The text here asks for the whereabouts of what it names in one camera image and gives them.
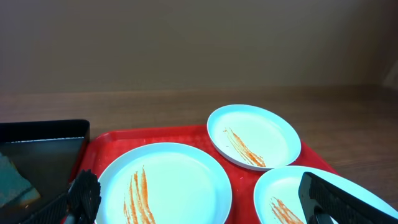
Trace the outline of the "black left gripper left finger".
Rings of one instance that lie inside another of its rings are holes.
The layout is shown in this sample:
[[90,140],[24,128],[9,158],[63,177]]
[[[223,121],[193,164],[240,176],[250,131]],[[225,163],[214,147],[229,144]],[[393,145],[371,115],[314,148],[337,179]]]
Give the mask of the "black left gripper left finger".
[[100,191],[97,176],[90,170],[83,170],[68,190],[19,224],[94,224],[101,203]]

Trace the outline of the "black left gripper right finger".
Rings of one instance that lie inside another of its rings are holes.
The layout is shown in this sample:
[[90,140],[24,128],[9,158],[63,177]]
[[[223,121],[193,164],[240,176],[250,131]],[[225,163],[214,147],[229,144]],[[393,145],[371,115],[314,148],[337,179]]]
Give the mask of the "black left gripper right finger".
[[327,182],[321,177],[304,172],[298,196],[308,224],[390,224],[397,218],[373,207],[354,195]]

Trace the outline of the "white plate with sauce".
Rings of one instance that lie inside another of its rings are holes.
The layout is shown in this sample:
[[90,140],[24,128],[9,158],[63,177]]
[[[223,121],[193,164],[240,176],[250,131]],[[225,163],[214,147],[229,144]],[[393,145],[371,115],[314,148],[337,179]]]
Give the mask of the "white plate with sauce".
[[294,223],[305,223],[305,215],[299,199],[299,185],[304,172],[311,172],[347,191],[360,200],[386,214],[397,218],[397,210],[377,195],[354,182],[330,172],[304,166],[286,166],[263,174],[254,188],[254,206],[261,223],[286,223],[287,217]]

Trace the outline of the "green yellow sponge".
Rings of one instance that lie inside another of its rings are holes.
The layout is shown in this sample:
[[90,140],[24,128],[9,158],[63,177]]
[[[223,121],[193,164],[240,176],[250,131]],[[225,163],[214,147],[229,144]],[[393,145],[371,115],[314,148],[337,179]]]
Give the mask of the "green yellow sponge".
[[20,175],[10,158],[1,154],[1,208],[23,207],[40,198],[37,189]]

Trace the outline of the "large white plate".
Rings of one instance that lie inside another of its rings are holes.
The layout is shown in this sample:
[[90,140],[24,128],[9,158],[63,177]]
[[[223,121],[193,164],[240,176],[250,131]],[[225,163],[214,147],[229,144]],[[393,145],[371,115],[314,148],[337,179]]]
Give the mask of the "large white plate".
[[173,142],[133,149],[99,178],[96,223],[226,223],[232,188],[219,162]]

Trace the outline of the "small white plate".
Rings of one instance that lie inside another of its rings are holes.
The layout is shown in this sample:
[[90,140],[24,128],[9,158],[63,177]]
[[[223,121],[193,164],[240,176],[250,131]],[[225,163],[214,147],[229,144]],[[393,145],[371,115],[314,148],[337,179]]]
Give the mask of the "small white plate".
[[279,115],[257,106],[222,106],[209,115],[206,128],[225,159],[249,170],[290,165],[302,151],[296,130]]

